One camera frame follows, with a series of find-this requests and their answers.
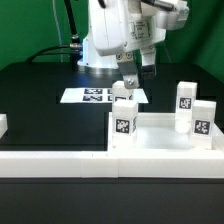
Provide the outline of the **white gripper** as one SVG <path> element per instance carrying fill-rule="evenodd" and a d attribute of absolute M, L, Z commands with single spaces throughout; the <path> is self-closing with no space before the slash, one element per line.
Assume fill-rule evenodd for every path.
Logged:
<path fill-rule="evenodd" d="M 100 56 L 116 55 L 126 89 L 139 87 L 134 54 L 140 49 L 141 75 L 156 76 L 156 49 L 166 30 L 156 25 L 157 9 L 140 0 L 89 0 L 93 45 Z"/>

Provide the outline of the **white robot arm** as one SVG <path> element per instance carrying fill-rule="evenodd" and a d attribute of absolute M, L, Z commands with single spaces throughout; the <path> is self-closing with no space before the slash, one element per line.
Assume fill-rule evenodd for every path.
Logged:
<path fill-rule="evenodd" d="M 172 9 L 165 0 L 88 0 L 88 33 L 78 65 L 97 74 L 119 73 L 128 89 L 154 78 L 155 45 L 166 34 L 157 15 Z"/>

